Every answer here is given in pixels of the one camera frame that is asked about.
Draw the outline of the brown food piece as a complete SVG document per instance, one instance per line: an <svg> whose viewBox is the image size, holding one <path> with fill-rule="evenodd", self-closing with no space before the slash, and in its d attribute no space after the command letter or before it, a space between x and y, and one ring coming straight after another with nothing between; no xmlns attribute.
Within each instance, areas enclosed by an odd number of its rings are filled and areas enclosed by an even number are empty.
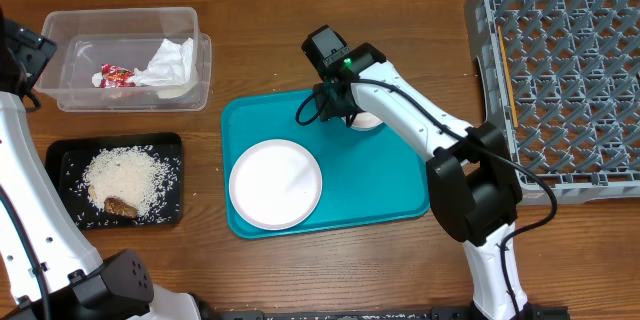
<svg viewBox="0 0 640 320"><path fill-rule="evenodd" d="M104 201L104 210L112 215L136 218L138 211L135 207L128 205L126 202L117 197L108 197Z"/></svg>

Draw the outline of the white round plate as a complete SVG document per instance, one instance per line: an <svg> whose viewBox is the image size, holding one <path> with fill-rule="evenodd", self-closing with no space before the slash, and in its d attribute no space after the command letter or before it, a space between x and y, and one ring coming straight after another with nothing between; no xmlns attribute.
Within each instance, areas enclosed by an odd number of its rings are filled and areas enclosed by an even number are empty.
<svg viewBox="0 0 640 320"><path fill-rule="evenodd" d="M262 230L278 231L306 220L323 191L320 166L303 146L271 139L244 151L234 163L229 195L239 216Z"/></svg>

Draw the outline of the red snack wrapper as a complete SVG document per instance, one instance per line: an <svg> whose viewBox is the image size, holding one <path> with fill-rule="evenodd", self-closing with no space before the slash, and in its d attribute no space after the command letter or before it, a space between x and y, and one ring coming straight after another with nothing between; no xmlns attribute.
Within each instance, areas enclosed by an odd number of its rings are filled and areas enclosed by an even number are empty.
<svg viewBox="0 0 640 320"><path fill-rule="evenodd" d="M103 64L101 67L99 87L100 88L125 88L135 87L132 80L135 73L126 68L113 64Z"/></svg>

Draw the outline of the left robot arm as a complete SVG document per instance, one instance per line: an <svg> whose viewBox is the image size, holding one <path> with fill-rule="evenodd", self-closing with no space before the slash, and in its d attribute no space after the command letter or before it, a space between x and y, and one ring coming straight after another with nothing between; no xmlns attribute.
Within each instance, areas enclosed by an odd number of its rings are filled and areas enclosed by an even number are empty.
<svg viewBox="0 0 640 320"><path fill-rule="evenodd" d="M104 259L72 222L34 145L23 103L56 51L1 20L1 259L11 319L212 319L209 305L152 282L130 250Z"/></svg>

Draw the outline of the white rice pile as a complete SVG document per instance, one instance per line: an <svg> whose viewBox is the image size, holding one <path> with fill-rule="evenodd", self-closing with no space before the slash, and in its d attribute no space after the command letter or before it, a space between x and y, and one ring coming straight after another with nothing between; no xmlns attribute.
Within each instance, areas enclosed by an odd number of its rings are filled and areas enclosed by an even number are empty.
<svg viewBox="0 0 640 320"><path fill-rule="evenodd" d="M181 148L138 145L68 154L61 196L82 228L175 223L181 214ZM104 201L117 197L138 211L112 215Z"/></svg>

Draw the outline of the wooden chopstick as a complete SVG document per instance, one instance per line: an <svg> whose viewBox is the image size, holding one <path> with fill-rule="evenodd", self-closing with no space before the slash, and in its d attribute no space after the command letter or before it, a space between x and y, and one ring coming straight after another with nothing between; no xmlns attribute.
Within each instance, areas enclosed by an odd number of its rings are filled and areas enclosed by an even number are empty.
<svg viewBox="0 0 640 320"><path fill-rule="evenodd" d="M506 47L504 43L502 27L500 25L497 25L497 33L498 33L501 60L503 65L504 78L506 83L508 105L511 113L511 122L513 124L514 129L517 129L519 127L519 121L518 121L518 116L516 111L516 104L515 104L513 86L511 82L510 70L509 70L508 59L506 54Z"/></svg>

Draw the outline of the small white napkin piece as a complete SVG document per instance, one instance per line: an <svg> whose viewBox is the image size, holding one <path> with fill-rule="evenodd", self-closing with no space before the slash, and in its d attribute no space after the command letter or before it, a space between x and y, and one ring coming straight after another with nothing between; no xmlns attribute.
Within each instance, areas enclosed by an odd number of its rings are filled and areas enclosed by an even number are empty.
<svg viewBox="0 0 640 320"><path fill-rule="evenodd" d="M103 77L102 77L101 73L95 73L91 78L91 82L92 82L93 86L96 87L96 88L100 88L101 87L102 80L103 80Z"/></svg>

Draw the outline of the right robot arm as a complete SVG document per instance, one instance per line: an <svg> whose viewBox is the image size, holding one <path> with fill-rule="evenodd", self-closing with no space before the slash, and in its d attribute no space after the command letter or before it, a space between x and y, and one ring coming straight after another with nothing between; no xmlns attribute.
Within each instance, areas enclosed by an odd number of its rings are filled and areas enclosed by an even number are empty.
<svg viewBox="0 0 640 320"><path fill-rule="evenodd" d="M351 49L327 25L309 34L301 49L321 79L309 97L315 119L340 118L351 128L358 116L370 114L424 161L431 210L464 247L476 316L523 318L528 300L511 248L522 190L501 131L439 109L378 49L369 43Z"/></svg>

